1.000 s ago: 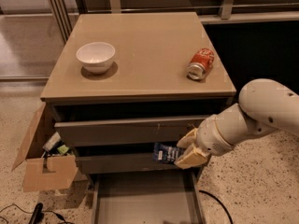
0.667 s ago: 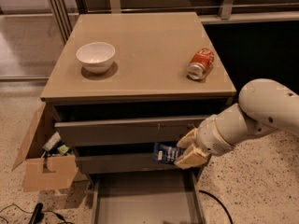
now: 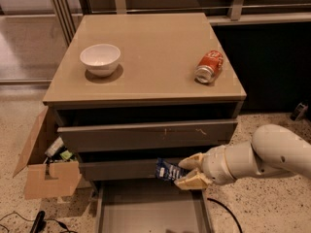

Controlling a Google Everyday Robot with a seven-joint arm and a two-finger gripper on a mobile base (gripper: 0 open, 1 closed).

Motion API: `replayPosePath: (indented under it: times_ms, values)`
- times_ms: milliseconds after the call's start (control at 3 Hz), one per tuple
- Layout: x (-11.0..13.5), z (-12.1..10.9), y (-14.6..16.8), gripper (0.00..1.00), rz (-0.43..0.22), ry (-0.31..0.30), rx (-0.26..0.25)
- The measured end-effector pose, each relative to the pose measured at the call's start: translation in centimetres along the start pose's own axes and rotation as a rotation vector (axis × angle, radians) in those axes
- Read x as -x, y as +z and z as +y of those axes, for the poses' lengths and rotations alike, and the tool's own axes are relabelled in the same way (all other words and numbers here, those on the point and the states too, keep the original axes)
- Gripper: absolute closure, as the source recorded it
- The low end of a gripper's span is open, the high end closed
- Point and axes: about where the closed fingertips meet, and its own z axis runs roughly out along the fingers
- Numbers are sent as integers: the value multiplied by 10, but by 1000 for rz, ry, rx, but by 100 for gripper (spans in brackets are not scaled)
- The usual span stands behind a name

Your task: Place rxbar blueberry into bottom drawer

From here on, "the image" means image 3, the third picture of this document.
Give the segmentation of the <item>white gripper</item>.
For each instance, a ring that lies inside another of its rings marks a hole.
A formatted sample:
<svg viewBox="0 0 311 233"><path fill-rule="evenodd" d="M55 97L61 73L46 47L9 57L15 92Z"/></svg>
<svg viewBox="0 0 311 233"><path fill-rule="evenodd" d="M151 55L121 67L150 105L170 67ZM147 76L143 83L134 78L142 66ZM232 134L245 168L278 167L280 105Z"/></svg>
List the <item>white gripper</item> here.
<svg viewBox="0 0 311 233"><path fill-rule="evenodd" d="M204 154L199 152L181 160L178 166L192 171L177 179L174 184L182 190L200 190L211 183L234 183L235 178L231 175L225 158L225 149L226 146L218 146Z"/></svg>

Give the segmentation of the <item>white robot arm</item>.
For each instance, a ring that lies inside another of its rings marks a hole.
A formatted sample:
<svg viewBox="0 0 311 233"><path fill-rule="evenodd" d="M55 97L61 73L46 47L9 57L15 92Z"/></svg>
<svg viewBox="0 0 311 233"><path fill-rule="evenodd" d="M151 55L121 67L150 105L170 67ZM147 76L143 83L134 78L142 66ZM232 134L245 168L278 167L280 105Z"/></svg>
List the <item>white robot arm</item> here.
<svg viewBox="0 0 311 233"><path fill-rule="evenodd" d="M182 190L205 189L209 184L235 183L242 178L311 178L311 145L291 130L266 124L251 140L218 146L179 162L189 171L175 181Z"/></svg>

